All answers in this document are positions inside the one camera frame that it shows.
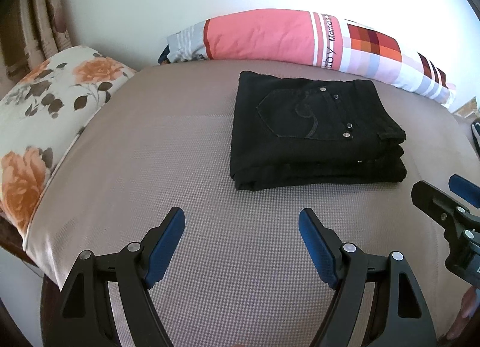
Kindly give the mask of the right hand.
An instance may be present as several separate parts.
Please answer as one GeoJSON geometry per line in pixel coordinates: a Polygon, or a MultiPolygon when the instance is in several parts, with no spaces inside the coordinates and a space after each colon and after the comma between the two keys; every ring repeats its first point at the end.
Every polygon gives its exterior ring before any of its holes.
{"type": "Polygon", "coordinates": [[[475,311],[479,308],[479,289],[471,286],[461,299],[461,307],[446,338],[454,340],[464,331],[475,311]]]}

